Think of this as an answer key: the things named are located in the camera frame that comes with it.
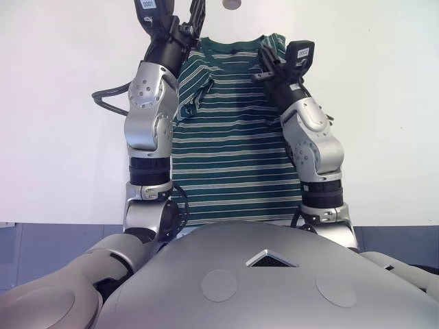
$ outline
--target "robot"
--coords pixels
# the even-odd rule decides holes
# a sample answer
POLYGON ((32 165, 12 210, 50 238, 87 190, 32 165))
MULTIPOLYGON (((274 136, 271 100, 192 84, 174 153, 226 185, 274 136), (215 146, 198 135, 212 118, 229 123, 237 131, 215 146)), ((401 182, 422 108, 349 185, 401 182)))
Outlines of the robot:
POLYGON ((152 42, 132 82, 93 94, 126 116, 130 157, 123 233, 66 267, 0 297, 1 329, 437 328, 439 279, 389 256, 359 254, 342 196, 344 153, 303 86, 314 43, 291 42, 282 61, 259 51, 255 83, 279 108, 301 181, 291 227, 234 222, 175 239, 189 214, 170 199, 178 74, 197 47, 204 0, 180 24, 174 0, 134 0, 152 42), (128 92, 130 111, 102 98, 128 92), (297 228, 299 218, 303 225, 297 228))

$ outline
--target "shirt sleeve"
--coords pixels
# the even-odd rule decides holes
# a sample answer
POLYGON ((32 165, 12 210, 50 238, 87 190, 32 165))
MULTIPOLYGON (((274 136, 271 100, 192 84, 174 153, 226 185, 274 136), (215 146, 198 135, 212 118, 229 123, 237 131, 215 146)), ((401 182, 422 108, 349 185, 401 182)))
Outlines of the shirt sleeve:
POLYGON ((213 84, 208 63, 203 53, 191 51, 189 59, 183 64, 178 78, 179 106, 174 118, 174 127, 179 122, 196 114, 200 101, 213 84))

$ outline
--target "white backdrop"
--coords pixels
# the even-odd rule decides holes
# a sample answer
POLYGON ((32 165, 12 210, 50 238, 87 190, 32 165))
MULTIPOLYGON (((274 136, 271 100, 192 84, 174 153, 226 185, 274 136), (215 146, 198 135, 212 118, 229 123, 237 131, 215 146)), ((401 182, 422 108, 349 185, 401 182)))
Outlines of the white backdrop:
MULTIPOLYGON (((335 117, 356 226, 439 225, 439 1, 206 2, 213 40, 316 42, 306 83, 335 117)), ((132 0, 0 2, 0 221, 121 223, 123 117, 90 94, 130 81, 148 45, 132 0)))

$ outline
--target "black cable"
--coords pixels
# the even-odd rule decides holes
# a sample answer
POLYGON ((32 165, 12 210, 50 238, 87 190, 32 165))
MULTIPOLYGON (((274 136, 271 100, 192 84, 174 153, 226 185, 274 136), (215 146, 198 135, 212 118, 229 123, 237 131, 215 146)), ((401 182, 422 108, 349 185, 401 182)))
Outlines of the black cable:
POLYGON ((174 182, 174 188, 180 193, 181 197, 185 200, 185 214, 182 215, 182 217, 184 216, 184 219, 181 221, 180 225, 177 228, 177 232, 176 232, 177 235, 177 233, 181 232, 181 230, 185 228, 187 221, 189 219, 190 209, 189 209, 189 199, 187 197, 185 190, 183 190, 181 186, 175 182, 174 182))
POLYGON ((121 108, 118 108, 114 105, 111 105, 109 103, 106 103, 105 101, 102 100, 102 98, 104 97, 111 97, 111 96, 117 96, 123 93, 126 93, 128 91, 128 88, 130 87, 130 83, 124 84, 123 86, 120 87, 116 87, 116 88, 111 88, 111 89, 106 89, 106 90, 100 90, 97 91, 93 94, 91 94, 91 97, 93 98, 93 100, 95 101, 95 103, 111 112, 123 115, 123 116, 127 116, 128 115, 128 111, 122 110, 121 108))
POLYGON ((300 206, 298 206, 296 208, 296 212, 293 215, 293 218, 292 218, 291 223, 289 225, 291 228, 296 228, 299 217, 300 217, 300 206))

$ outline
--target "circular sensor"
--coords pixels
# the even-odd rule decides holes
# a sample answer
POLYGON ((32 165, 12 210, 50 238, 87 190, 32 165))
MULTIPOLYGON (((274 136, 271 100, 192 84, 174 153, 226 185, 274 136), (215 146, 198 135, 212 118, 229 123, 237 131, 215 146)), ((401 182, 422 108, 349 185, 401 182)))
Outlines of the circular sensor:
POLYGON ((241 6, 241 0, 222 0, 222 5, 226 9, 235 10, 241 6))

